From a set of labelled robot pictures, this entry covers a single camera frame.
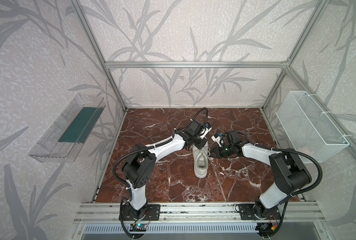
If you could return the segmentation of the green circuit board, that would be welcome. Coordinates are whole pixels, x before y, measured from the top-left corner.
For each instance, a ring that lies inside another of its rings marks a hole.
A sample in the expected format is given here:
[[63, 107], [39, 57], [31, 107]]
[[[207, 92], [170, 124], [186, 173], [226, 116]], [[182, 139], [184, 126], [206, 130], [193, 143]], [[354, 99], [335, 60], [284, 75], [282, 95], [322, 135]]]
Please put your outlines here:
[[129, 231], [132, 232], [146, 232], [149, 224], [130, 224]]

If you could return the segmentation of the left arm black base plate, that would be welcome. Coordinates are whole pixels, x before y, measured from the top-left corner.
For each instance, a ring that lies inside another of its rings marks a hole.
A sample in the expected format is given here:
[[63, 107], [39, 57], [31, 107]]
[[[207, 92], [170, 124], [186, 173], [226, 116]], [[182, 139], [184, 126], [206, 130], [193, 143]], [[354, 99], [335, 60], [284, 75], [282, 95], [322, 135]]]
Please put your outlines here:
[[123, 221], [158, 221], [161, 213], [161, 205], [146, 204], [140, 210], [135, 210], [130, 204], [120, 207], [120, 220]]

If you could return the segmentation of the white sneaker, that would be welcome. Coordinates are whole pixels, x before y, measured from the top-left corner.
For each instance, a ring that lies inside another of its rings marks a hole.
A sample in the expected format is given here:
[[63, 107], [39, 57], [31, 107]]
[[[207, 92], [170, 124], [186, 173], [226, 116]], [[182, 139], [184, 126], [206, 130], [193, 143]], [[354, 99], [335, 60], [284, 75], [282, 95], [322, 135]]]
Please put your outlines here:
[[201, 149], [193, 146], [194, 171], [196, 177], [199, 179], [205, 178], [207, 176], [209, 168], [209, 156], [210, 149], [208, 143], [205, 143]]

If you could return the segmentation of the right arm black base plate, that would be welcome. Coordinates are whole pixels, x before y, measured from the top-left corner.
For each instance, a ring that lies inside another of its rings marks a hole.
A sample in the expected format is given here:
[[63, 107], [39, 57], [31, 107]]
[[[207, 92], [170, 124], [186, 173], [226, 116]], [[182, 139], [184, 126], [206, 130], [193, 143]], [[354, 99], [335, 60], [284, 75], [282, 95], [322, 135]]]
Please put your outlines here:
[[281, 218], [278, 207], [266, 210], [256, 207], [255, 204], [238, 204], [235, 210], [240, 214], [241, 220], [279, 220]]

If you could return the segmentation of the aluminium frame rail base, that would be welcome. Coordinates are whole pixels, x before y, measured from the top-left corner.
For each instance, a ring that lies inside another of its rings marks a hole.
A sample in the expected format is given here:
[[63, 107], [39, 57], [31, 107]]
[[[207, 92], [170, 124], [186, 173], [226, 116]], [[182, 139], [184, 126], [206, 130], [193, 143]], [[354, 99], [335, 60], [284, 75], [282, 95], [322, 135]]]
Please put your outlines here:
[[[237, 203], [161, 203], [157, 223], [263, 223], [251, 215], [250, 219], [241, 219], [236, 212]], [[119, 203], [81, 204], [74, 224], [119, 223]], [[325, 222], [317, 202], [290, 202], [284, 215], [285, 222]]]

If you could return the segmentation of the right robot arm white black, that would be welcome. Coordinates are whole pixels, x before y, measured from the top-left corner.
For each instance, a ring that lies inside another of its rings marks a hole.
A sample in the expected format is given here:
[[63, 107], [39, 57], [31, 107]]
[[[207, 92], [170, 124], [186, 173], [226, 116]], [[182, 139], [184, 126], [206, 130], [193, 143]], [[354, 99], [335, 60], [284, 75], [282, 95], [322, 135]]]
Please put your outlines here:
[[271, 167], [274, 183], [255, 200], [255, 206], [262, 211], [270, 210], [283, 204], [296, 191], [312, 181], [298, 152], [293, 149], [277, 150], [243, 141], [241, 133], [230, 131], [226, 134], [215, 134], [212, 140], [217, 143], [211, 151], [211, 157], [222, 159], [231, 156], [254, 159]]

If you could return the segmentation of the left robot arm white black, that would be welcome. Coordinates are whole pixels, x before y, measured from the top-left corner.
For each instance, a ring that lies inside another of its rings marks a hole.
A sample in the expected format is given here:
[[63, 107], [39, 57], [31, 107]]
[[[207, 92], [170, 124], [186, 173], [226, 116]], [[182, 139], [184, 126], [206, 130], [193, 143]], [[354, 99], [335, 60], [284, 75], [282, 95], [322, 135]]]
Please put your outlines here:
[[195, 146], [203, 148], [206, 135], [210, 132], [210, 123], [201, 124], [195, 120], [181, 130], [174, 130], [172, 136], [149, 145], [137, 144], [124, 158], [123, 182], [129, 191], [128, 203], [132, 211], [140, 212], [147, 207], [146, 184], [151, 179], [156, 163], [164, 157]]

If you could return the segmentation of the clear plastic wall tray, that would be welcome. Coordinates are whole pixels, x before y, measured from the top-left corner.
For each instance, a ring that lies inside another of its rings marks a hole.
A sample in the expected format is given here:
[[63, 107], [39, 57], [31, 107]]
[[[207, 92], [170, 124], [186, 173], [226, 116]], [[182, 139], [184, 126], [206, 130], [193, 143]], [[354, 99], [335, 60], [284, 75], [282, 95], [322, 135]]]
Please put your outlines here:
[[105, 99], [76, 94], [29, 152], [40, 163], [72, 163], [106, 107]]

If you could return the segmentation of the pink object in basket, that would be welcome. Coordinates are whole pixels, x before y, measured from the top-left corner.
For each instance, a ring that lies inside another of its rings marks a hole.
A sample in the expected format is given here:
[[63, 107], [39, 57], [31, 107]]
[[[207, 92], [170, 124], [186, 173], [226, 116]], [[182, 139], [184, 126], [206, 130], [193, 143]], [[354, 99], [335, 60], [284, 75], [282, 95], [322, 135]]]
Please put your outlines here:
[[297, 151], [301, 152], [303, 154], [309, 155], [309, 156], [312, 155], [311, 150], [309, 148], [307, 148], [307, 147], [298, 148]]

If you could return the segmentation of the right wired connector board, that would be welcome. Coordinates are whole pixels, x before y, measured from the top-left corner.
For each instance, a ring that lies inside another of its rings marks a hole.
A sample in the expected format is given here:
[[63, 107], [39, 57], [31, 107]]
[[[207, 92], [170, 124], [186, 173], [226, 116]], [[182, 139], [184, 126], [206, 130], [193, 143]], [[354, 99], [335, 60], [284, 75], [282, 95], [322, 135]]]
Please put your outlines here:
[[263, 232], [263, 233], [272, 233], [276, 231], [278, 224], [272, 223], [258, 223], [256, 227], [256, 231]]

